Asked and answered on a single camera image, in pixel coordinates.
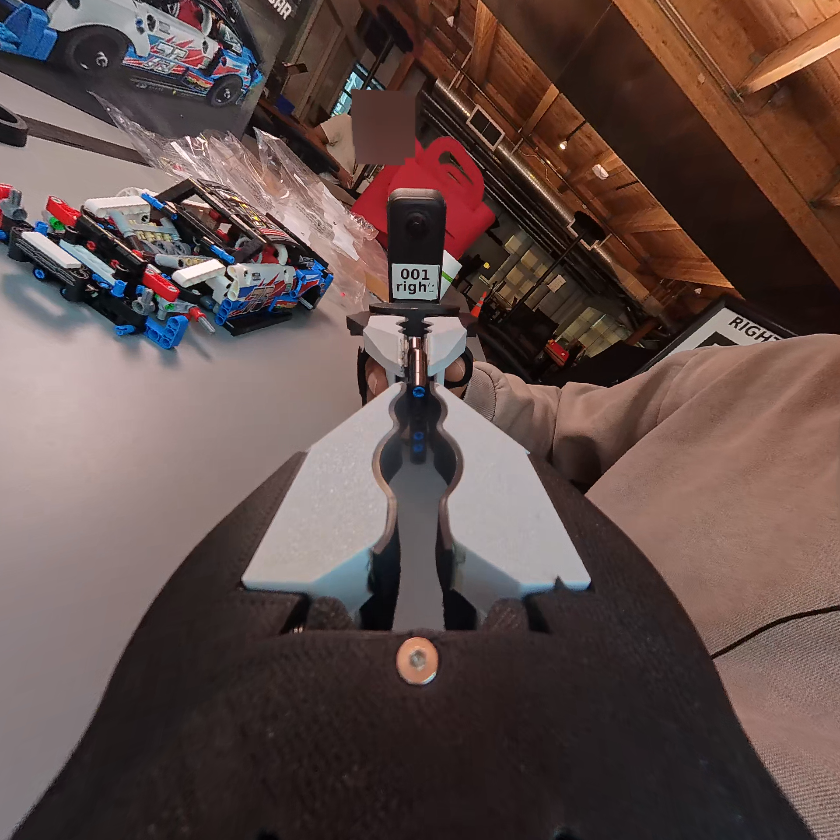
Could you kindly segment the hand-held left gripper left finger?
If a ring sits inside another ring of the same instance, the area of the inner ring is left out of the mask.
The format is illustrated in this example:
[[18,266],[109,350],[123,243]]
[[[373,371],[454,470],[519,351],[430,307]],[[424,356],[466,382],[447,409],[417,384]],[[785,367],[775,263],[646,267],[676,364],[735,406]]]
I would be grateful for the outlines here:
[[402,384],[391,385],[305,453],[242,576],[244,588],[332,597],[358,616],[371,598],[374,555],[396,522],[379,457],[402,394]]

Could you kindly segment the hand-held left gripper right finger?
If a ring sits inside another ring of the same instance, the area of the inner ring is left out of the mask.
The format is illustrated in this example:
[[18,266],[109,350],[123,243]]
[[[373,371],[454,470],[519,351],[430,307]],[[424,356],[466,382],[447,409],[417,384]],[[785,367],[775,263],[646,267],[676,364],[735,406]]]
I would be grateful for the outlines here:
[[498,601],[555,585],[583,592],[592,579],[527,449],[441,385],[434,467],[438,571],[446,624],[457,610],[482,623]]

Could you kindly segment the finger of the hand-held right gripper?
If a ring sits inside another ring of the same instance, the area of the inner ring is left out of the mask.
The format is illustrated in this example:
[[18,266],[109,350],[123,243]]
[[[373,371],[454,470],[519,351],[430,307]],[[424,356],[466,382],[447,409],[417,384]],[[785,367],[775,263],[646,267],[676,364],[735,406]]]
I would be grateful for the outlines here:
[[404,321],[404,317],[370,317],[363,330],[364,351],[383,367],[388,382],[403,382],[406,377]]
[[447,368],[466,350],[466,327],[460,318],[426,318],[424,322],[427,377],[444,379]]

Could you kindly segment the black five hole beam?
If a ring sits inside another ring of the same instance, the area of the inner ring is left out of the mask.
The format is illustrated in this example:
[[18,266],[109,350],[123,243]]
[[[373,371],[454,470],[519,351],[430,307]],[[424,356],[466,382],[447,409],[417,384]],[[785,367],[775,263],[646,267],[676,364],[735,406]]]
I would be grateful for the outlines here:
[[428,444],[428,374],[424,338],[408,339],[407,406],[409,421],[409,456],[413,465],[425,463]]

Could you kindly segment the person's right forearm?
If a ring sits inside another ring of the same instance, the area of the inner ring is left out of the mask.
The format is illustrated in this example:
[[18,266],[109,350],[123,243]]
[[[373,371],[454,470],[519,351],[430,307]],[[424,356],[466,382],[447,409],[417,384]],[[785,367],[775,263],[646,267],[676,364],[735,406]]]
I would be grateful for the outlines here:
[[806,422],[838,432],[839,338],[814,334],[682,351],[624,383],[528,385],[477,363],[464,402],[532,455],[594,485],[631,449],[643,466],[736,465],[789,447]]

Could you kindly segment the grey desk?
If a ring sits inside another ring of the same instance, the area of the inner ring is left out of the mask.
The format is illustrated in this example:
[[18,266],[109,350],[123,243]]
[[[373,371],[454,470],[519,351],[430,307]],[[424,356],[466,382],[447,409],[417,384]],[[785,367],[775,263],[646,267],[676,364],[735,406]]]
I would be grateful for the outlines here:
[[359,405],[343,298],[164,351],[2,248],[1,832],[60,771],[162,585]]

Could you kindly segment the red felt bag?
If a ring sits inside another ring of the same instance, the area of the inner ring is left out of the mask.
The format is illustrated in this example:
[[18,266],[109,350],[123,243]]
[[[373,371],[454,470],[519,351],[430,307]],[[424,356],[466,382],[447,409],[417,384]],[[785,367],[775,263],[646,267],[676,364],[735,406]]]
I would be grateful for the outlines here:
[[352,206],[352,211],[379,232],[386,247],[386,205],[389,196],[400,188],[435,190],[447,205],[445,249],[455,259],[484,234],[495,220],[483,203],[483,175],[454,138],[441,136],[424,148],[415,141],[414,157],[403,164],[387,165],[374,178]]

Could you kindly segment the clear plastic parts bag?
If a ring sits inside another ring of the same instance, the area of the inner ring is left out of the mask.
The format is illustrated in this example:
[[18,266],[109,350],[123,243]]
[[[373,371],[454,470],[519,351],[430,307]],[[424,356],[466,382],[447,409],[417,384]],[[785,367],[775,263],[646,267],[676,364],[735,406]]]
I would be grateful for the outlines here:
[[97,93],[93,97],[153,168],[227,186],[307,245],[322,246],[322,256],[344,256],[385,276],[386,255],[372,225],[342,203],[330,191],[332,184],[313,174],[283,140],[260,130],[255,140],[245,141],[213,130],[166,139]]

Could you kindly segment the black light stand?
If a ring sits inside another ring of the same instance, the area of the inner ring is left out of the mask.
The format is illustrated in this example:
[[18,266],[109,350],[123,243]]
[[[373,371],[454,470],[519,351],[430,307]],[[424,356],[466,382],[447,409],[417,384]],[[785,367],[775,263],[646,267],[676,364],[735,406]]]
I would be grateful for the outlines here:
[[568,229],[573,235],[571,242],[560,253],[560,255],[553,261],[553,263],[539,276],[533,287],[523,295],[519,302],[519,306],[525,308],[527,302],[538,289],[545,285],[545,281],[551,278],[552,274],[557,273],[557,269],[564,263],[571,251],[577,246],[582,245],[586,249],[592,249],[606,240],[607,233],[604,227],[599,224],[593,216],[584,211],[575,211],[572,221],[568,225]]

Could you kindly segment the partly built toy brick car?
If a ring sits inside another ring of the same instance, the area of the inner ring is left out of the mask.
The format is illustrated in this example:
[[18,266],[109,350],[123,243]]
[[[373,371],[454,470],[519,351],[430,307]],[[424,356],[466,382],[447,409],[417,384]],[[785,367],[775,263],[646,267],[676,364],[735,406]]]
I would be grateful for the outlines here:
[[10,259],[69,302],[164,350],[195,323],[233,336],[314,310],[329,263],[233,190],[187,178],[160,192],[90,198],[77,209],[49,196],[30,223],[22,193],[2,184],[2,244]]

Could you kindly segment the black white printed sign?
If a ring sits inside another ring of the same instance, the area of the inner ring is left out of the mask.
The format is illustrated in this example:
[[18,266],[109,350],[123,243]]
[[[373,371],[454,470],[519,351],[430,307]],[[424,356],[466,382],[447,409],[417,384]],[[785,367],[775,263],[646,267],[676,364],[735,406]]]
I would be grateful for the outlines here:
[[753,346],[798,336],[795,332],[753,304],[723,295],[698,315],[691,324],[638,371],[645,373],[669,356],[707,347]]

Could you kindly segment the black toy car set box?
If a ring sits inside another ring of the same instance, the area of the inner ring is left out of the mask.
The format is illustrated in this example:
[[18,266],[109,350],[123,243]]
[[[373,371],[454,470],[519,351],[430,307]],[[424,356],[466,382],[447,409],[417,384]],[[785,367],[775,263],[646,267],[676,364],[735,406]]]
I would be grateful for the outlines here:
[[313,2],[2,1],[2,74],[166,137],[246,132]]

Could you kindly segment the black flat strip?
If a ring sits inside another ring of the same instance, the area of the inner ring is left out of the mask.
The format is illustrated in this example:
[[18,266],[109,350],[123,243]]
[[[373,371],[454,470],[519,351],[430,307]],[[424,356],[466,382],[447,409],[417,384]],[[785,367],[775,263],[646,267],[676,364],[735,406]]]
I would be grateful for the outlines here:
[[143,156],[134,148],[128,148],[118,143],[109,142],[89,135],[64,129],[48,122],[23,116],[21,120],[28,126],[28,135],[32,138],[45,140],[54,144],[65,145],[70,148],[99,154],[113,160],[126,161],[137,165],[151,167]]

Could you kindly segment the black sweatshirt drawstring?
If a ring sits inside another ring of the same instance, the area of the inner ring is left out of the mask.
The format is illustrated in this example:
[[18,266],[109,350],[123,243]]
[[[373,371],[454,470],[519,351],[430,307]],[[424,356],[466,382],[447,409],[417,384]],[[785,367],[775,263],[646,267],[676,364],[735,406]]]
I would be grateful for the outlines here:
[[806,618],[824,616],[824,615],[828,615],[828,614],[832,614],[832,613],[838,613],[838,612],[839,612],[839,605],[829,605],[829,606],[814,608],[814,609],[811,609],[811,610],[796,612],[796,613],[793,613],[793,614],[790,614],[790,615],[787,615],[787,616],[776,618],[773,621],[765,623],[765,624],[759,626],[758,628],[752,630],[751,632],[746,633],[745,635],[739,637],[738,639],[734,640],[730,644],[728,644],[724,647],[721,647],[718,651],[710,654],[710,658],[711,659],[717,659],[717,658],[719,658],[723,655],[727,655],[731,651],[739,648],[740,646],[746,644],[747,642],[752,641],[754,638],[756,638],[756,637],[758,637],[762,634],[765,634],[772,629],[775,629],[776,627],[781,627],[781,626],[789,624],[789,623],[796,623],[796,622],[799,622],[799,621],[804,620]]

